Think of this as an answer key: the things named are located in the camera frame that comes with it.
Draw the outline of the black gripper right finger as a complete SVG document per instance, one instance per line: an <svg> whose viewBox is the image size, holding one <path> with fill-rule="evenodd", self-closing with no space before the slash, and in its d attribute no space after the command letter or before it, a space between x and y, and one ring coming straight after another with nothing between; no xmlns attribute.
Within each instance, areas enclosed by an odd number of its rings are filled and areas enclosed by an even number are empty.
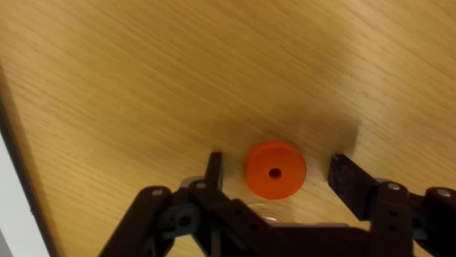
<svg viewBox="0 0 456 257"><path fill-rule="evenodd" d="M404 184L374 179L345 154L334 154L328 184L361 221L371 223L374 253L414 254L419 244L434 257L456 257L456 191L429 187L424 196Z"/></svg>

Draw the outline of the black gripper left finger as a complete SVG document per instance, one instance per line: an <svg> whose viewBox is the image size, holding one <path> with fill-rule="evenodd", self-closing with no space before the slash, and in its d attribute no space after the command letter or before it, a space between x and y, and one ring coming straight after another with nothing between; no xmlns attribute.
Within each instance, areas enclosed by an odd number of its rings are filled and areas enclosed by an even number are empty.
<svg viewBox="0 0 456 257"><path fill-rule="evenodd" d="M300 256L295 227L273 227L241 200L223 193L224 159L213 151L203 179L177 191L143 189L100 257L166 257L190 236L206 257Z"/></svg>

